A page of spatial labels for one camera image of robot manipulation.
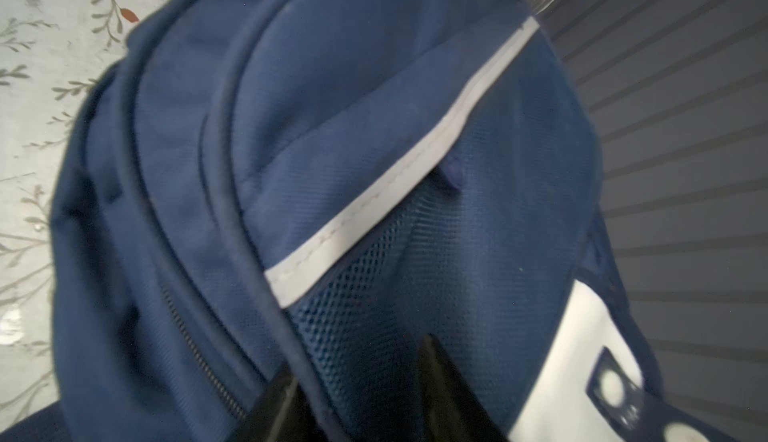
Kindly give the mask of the navy blue student backpack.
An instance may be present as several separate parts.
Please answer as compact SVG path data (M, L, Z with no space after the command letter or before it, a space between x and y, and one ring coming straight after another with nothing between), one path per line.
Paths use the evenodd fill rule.
M722 441L671 406L596 133L526 0L169 0L73 125L59 400L5 441L427 441L436 336L506 441Z

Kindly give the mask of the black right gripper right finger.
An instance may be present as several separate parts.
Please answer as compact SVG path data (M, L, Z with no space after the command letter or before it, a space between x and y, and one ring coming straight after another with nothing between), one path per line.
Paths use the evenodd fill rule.
M418 349L422 414L427 441L506 441L432 334Z

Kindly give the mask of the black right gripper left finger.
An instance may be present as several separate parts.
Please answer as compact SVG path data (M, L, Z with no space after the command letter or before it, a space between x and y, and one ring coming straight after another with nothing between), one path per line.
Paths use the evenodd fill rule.
M270 380L264 393L229 436L233 442L300 440L300 387L287 364Z

